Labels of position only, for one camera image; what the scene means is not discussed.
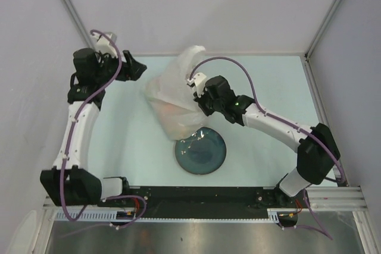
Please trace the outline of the white plastic bag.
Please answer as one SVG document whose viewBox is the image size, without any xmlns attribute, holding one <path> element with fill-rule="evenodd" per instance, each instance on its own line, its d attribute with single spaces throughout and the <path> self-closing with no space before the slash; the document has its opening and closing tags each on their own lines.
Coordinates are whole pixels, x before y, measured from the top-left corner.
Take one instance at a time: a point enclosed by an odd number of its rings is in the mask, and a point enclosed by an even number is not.
<svg viewBox="0 0 381 254">
<path fill-rule="evenodd" d="M 170 140 L 188 138 L 207 123 L 207 116 L 193 101 L 192 90 L 187 85 L 192 70 L 204 55 L 203 46 L 190 46 L 146 84 L 146 100 Z"/>
</svg>

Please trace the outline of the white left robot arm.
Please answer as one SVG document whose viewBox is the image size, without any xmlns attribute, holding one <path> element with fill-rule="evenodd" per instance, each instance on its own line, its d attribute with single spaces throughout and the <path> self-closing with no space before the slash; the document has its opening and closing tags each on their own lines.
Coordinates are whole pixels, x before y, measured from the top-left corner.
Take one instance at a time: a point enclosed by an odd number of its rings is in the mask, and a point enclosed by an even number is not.
<svg viewBox="0 0 381 254">
<path fill-rule="evenodd" d="M 90 138 L 105 96 L 104 85 L 112 78 L 136 81 L 147 69 L 128 50 L 123 59 L 83 48 L 74 52 L 75 72 L 67 94 L 68 122 L 53 166 L 43 170 L 40 182 L 56 206 L 100 205 L 110 197 L 118 206 L 132 198 L 126 177 L 98 178 L 88 171 Z"/>
</svg>

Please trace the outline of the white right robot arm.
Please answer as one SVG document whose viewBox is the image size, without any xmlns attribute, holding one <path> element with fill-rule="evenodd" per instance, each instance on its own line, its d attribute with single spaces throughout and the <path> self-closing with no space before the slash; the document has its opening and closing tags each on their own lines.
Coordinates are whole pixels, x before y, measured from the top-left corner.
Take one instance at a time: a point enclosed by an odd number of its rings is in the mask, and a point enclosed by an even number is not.
<svg viewBox="0 0 381 254">
<path fill-rule="evenodd" d="M 222 76 L 208 78 L 197 73 L 187 84 L 206 116 L 218 112 L 228 122 L 262 131 L 296 153 L 296 167 L 278 182 L 274 193 L 281 207 L 294 203 L 302 189 L 320 184 L 341 157 L 330 128 L 322 123 L 310 127 L 272 114 L 255 99 L 236 95 Z"/>
</svg>

